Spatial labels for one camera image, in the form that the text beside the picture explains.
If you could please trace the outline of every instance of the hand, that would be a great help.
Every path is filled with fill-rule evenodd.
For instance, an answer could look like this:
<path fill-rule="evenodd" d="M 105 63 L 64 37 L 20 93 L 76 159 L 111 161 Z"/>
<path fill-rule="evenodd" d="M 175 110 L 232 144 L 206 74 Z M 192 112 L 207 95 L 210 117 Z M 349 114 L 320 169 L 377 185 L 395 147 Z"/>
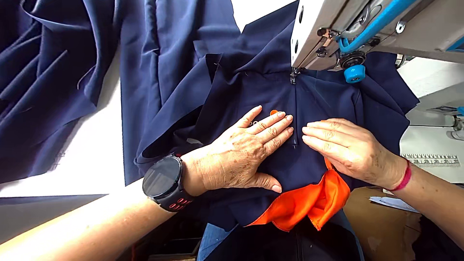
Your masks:
<path fill-rule="evenodd" d="M 250 126 L 262 106 L 249 111 L 213 143 L 182 156 L 186 164 L 184 187 L 197 196 L 219 188 L 261 187 L 282 192 L 274 177 L 257 173 L 258 166 L 293 133 L 293 117 L 281 111 Z"/>
<path fill-rule="evenodd" d="M 372 133 L 345 119 L 328 119 L 303 127 L 303 141 L 343 174 L 394 189 L 407 162 L 385 149 Z"/>

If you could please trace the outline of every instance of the red bracelet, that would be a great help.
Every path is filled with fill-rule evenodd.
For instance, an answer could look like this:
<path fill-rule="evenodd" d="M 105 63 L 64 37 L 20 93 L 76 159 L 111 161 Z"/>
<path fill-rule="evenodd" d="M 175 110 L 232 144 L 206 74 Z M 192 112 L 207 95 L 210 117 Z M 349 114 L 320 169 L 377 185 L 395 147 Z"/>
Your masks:
<path fill-rule="evenodd" d="M 403 176 L 403 180 L 398 186 L 396 186 L 396 188 L 390 189 L 390 191 L 397 191 L 397 190 L 403 189 L 411 180 L 411 168 L 409 167 L 409 164 L 411 164 L 411 162 L 409 162 L 409 160 L 406 158 L 405 160 L 407 161 L 407 167 L 406 167 L 405 175 Z"/>

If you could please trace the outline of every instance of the left hand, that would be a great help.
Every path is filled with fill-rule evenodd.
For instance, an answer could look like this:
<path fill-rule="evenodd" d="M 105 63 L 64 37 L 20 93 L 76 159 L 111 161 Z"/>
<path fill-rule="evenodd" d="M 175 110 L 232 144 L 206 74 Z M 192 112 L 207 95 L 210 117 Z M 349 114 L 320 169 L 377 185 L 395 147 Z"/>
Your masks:
<path fill-rule="evenodd" d="M 282 192 L 274 177 L 257 173 L 258 166 L 293 133 L 293 117 L 281 111 L 250 126 L 261 112 L 257 106 L 227 129 L 213 143 L 182 156 L 186 172 L 184 187 L 197 196 L 219 188 L 261 187 Z"/>

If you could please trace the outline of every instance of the smartwatch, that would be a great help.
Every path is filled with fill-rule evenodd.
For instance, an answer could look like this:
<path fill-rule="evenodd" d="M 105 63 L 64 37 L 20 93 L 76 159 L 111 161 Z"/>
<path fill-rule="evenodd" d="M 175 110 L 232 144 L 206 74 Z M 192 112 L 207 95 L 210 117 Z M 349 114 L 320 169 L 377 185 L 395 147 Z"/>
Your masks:
<path fill-rule="evenodd" d="M 169 212 L 184 209 L 193 200 L 182 186 L 182 160 L 174 155 L 162 158 L 143 178 L 145 195 Z"/>

